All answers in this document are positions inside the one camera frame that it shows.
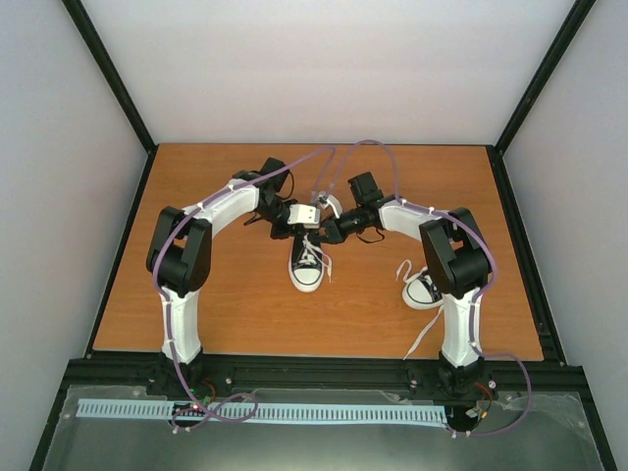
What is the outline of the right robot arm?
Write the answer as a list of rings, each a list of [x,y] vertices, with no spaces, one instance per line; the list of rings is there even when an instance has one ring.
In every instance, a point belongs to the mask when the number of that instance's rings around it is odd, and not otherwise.
[[[442,300],[445,336],[439,352],[439,382],[445,394],[461,396],[483,373],[481,301],[491,285],[495,259],[466,208],[443,211],[385,196],[369,173],[348,181],[356,207],[321,220],[321,241],[344,242],[375,228],[421,242],[434,293]]]

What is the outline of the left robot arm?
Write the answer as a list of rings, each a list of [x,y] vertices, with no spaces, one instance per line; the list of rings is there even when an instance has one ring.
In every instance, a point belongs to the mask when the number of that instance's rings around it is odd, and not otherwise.
[[[169,381],[182,394],[197,393],[204,383],[203,369],[192,361],[202,350],[198,298],[210,274],[213,238],[247,213],[253,221],[268,222],[272,238],[292,236],[289,207],[296,201],[280,196],[289,174],[282,161],[269,158],[259,171],[235,173],[205,199],[183,209],[167,206],[159,214],[146,268],[163,307],[162,351],[177,363]]]

